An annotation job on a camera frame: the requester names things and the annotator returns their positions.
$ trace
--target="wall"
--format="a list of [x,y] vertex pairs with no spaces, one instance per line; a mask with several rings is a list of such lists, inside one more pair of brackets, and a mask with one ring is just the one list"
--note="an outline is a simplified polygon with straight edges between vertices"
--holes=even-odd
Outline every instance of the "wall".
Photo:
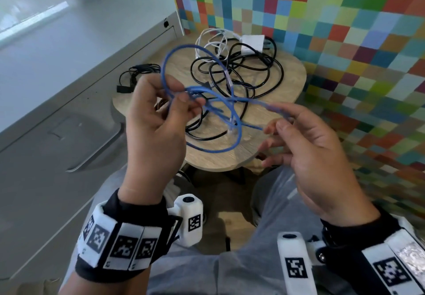
[[273,37],[298,100],[338,133],[367,193],[425,228],[425,0],[176,0],[183,28]]

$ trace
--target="person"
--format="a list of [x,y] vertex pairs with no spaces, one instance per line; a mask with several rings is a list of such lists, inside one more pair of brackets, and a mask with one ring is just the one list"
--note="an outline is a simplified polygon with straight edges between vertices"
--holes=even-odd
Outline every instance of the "person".
[[[96,201],[112,199],[116,189],[124,206],[153,209],[162,202],[167,183],[184,161],[186,123],[205,104],[203,98],[191,100],[172,76],[166,79],[176,97],[169,109],[159,111],[153,107],[157,97],[166,98],[160,76],[144,75],[138,82],[127,115],[128,165],[104,183],[93,207]],[[286,294],[276,236],[298,231],[308,239],[320,236],[323,226],[337,246],[349,244],[352,251],[335,247],[326,253],[326,266],[313,268],[319,292],[387,294],[388,288],[379,284],[370,265],[366,267],[367,262],[358,258],[362,249],[382,243],[399,230],[397,220],[369,201],[337,134],[319,116],[297,104],[273,105],[292,119],[270,121],[264,133],[271,136],[259,151],[286,146],[289,152],[262,162],[264,167],[281,167],[261,177],[254,188],[252,207],[259,224],[247,244],[220,255],[202,255],[194,247],[174,243],[147,269],[118,279],[119,271],[87,266],[77,258],[76,249],[60,294]],[[107,279],[90,278],[105,273]]]

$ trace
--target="qr code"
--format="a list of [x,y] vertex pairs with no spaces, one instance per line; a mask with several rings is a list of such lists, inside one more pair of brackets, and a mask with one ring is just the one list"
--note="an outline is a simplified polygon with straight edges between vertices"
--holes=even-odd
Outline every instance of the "qr code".
[[388,287],[409,282],[412,279],[395,257],[378,261],[373,264]]
[[116,258],[131,258],[138,241],[138,238],[119,235],[110,256]]
[[95,252],[100,254],[108,236],[109,236],[109,231],[102,228],[98,224],[95,224],[93,232],[91,233],[90,237],[88,238],[87,246],[89,246]]
[[291,278],[308,278],[303,258],[285,258],[288,275]]
[[93,219],[93,216],[91,216],[90,219],[88,219],[88,222],[84,227],[84,230],[82,231],[82,236],[84,238],[84,241],[87,239],[87,235],[90,232],[90,229],[93,226],[93,223],[94,223],[94,219]]
[[157,238],[142,239],[135,259],[151,258],[157,241]]
[[201,226],[201,215],[189,218],[189,231],[195,230]]

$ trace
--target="black hole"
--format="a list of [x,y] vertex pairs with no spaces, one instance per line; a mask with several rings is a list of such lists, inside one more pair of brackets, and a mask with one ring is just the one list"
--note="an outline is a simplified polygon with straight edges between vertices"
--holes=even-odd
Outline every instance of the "black hole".
[[292,233],[287,233],[285,235],[283,235],[282,237],[286,238],[286,239],[294,239],[297,237],[297,235],[294,235]]
[[183,198],[183,202],[187,202],[187,203],[194,202],[194,200],[195,199],[191,196],[186,196]]

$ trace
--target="pants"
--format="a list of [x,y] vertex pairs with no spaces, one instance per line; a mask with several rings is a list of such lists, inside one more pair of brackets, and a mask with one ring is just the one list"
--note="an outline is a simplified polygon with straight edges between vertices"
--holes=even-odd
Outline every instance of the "pants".
[[[109,198],[121,185],[124,174],[125,168],[105,181],[92,208]],[[254,187],[251,206],[259,224],[247,244],[220,255],[202,255],[194,247],[173,244],[166,256],[152,264],[148,294],[286,294],[278,233],[298,231],[309,239],[321,235],[322,224],[297,193],[291,168],[280,167],[261,177]],[[76,260],[75,249],[64,282]],[[316,284],[329,290],[328,294],[355,294],[347,282],[325,266],[315,266],[313,275]]]

